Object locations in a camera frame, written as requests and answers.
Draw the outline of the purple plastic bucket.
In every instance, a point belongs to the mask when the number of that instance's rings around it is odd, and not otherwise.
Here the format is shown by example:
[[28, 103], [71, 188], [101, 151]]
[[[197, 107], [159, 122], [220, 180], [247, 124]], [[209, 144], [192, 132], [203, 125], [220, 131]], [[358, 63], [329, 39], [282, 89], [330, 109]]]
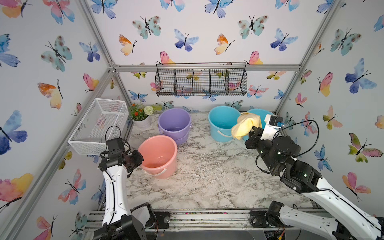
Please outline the purple plastic bucket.
[[177, 145], [188, 140], [191, 126], [191, 115], [184, 109], [168, 109], [158, 118], [160, 134], [172, 138]]

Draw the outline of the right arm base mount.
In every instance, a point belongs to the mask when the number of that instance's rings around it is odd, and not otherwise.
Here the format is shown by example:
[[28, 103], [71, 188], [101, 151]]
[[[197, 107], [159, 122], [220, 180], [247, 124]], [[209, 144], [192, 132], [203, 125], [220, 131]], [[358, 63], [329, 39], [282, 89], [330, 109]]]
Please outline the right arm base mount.
[[279, 219], [279, 214], [273, 213], [269, 210], [264, 211], [250, 211], [250, 224], [253, 228], [283, 228], [288, 227]]

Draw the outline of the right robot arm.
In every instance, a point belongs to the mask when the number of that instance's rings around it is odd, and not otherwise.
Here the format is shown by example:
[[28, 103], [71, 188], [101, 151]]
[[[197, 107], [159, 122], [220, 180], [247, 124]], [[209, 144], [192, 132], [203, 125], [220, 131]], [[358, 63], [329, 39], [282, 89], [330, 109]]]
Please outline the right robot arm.
[[264, 129], [252, 127], [245, 145], [257, 150], [264, 173], [280, 177], [286, 187], [320, 205], [329, 218], [302, 212], [273, 201], [266, 219], [274, 227], [296, 227], [328, 240], [382, 240], [384, 220], [365, 213], [344, 198], [321, 173], [297, 159], [301, 147], [289, 136], [264, 136]]

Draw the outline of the yellow microfiber cloth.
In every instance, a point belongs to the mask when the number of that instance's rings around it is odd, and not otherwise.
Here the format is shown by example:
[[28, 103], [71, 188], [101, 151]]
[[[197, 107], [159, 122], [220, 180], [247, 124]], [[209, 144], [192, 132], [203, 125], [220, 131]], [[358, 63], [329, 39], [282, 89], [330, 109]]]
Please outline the yellow microfiber cloth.
[[244, 112], [237, 119], [237, 124], [232, 127], [232, 137], [241, 140], [247, 136], [253, 127], [259, 128], [262, 126], [261, 117], [256, 114]]

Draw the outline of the pink plastic bucket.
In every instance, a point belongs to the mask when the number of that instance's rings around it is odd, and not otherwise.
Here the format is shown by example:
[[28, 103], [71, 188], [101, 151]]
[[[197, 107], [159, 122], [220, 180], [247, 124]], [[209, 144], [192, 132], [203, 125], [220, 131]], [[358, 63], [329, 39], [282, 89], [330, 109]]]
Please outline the pink plastic bucket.
[[177, 169], [178, 146], [168, 136], [151, 137], [139, 146], [138, 151], [144, 158], [141, 168], [150, 177], [166, 179]]

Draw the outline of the teal plastic bucket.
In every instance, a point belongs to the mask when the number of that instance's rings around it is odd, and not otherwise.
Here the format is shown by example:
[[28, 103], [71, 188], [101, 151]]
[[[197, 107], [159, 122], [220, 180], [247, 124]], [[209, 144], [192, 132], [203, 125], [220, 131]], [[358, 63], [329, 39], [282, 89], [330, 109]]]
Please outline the teal plastic bucket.
[[211, 137], [220, 143], [232, 140], [232, 127], [237, 124], [240, 115], [238, 110], [228, 106], [218, 106], [210, 110], [208, 120]]
[[267, 133], [264, 134], [266, 126], [269, 124], [271, 116], [274, 114], [263, 109], [251, 109], [247, 112], [241, 113], [241, 117], [247, 117], [250, 114], [258, 115], [261, 120], [260, 126], [257, 128], [257, 133], [262, 137], [261, 140], [273, 140], [276, 135], [276, 131], [270, 127], [267, 127]]

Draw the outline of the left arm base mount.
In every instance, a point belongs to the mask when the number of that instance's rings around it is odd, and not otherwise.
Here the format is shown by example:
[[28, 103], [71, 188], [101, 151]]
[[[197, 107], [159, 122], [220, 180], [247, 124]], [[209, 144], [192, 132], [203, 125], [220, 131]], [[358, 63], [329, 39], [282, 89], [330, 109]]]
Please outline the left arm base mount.
[[168, 229], [171, 222], [171, 213], [165, 211], [149, 212], [147, 209], [135, 210], [132, 215], [143, 224], [146, 229]]

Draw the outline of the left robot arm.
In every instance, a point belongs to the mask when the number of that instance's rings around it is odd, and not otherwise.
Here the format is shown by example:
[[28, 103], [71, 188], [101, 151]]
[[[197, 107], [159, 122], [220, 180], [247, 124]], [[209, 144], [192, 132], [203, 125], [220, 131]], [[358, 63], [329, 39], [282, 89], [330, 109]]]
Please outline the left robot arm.
[[122, 150], [108, 152], [102, 159], [105, 190], [105, 213], [102, 227], [94, 231], [94, 240], [155, 240], [157, 234], [146, 233], [146, 228], [157, 224], [152, 206], [143, 203], [131, 208], [127, 198], [127, 177], [142, 164], [143, 156], [134, 150], [127, 155]]

